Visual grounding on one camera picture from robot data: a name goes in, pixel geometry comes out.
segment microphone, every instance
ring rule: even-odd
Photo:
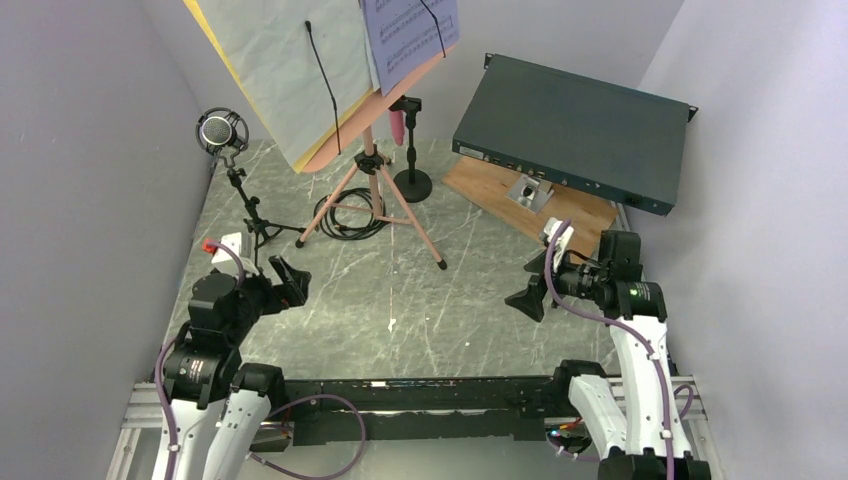
[[[247,148],[250,132],[247,124],[241,116],[229,108],[216,107],[207,110],[197,120],[194,129],[197,144],[210,155],[219,160],[224,160],[226,166],[234,165],[236,155]],[[225,147],[232,147],[235,151],[227,157],[221,154]]]
[[[224,117],[209,117],[200,126],[200,136],[210,145],[223,146],[233,138],[233,126]]]

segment port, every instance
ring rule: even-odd
[[[638,195],[628,195],[624,197],[624,204],[630,205],[631,207],[638,207],[642,204],[642,197]]]

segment white wall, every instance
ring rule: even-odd
[[[251,138],[271,138],[233,76],[182,0],[141,0],[171,51],[201,110],[232,108],[244,117]]]
[[[0,478],[104,478],[208,183],[199,107],[136,1],[0,15]]]
[[[728,478],[844,478],[848,4],[687,0],[641,88],[701,107],[632,212]]]
[[[683,0],[458,0],[456,50],[410,92],[424,101],[418,138],[450,138],[483,76],[487,52],[635,87]],[[182,2],[144,0],[201,106],[250,106]],[[251,133],[268,138],[259,120]],[[377,137],[390,137],[388,121]]]

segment sheet music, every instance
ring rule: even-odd
[[[383,95],[416,67],[459,40],[457,0],[364,0],[363,13]]]

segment round stand base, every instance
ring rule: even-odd
[[[433,181],[421,170],[415,171],[415,183],[409,183],[409,170],[395,175],[395,185],[409,203],[418,203],[430,196],[433,191]]]

